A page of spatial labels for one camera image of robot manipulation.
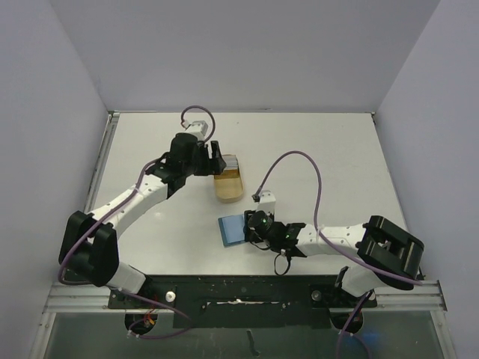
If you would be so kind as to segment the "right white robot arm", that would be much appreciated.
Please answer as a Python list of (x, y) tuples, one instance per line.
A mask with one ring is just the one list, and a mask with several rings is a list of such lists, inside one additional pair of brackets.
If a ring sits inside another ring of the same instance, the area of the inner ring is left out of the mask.
[(305, 223), (284, 224), (263, 210), (245, 212), (245, 240), (264, 243), (267, 250), (285, 257), (344, 256), (352, 261), (337, 276), (336, 302), (349, 306), (366, 292), (390, 286), (409, 291), (418, 279), (424, 244), (388, 219), (373, 215), (369, 222), (346, 227)]

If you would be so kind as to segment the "blue leather card holder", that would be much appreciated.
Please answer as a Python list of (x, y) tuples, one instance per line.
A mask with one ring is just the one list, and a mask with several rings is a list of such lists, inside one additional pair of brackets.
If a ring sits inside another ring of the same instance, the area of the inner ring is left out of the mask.
[(222, 244), (225, 248), (245, 243), (244, 215), (229, 215), (218, 219)]

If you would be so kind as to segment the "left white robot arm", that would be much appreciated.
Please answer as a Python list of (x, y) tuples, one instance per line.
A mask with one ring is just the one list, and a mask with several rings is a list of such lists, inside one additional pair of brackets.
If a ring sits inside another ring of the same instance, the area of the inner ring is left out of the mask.
[(219, 175), (225, 168), (218, 141), (206, 142), (191, 132), (176, 134), (169, 151), (144, 165), (134, 185), (106, 205), (68, 218), (58, 280), (67, 284), (65, 272), (71, 270), (83, 284), (126, 292), (135, 307), (149, 304), (153, 290), (147, 275), (120, 261), (119, 238), (152, 207), (184, 187), (190, 176)]

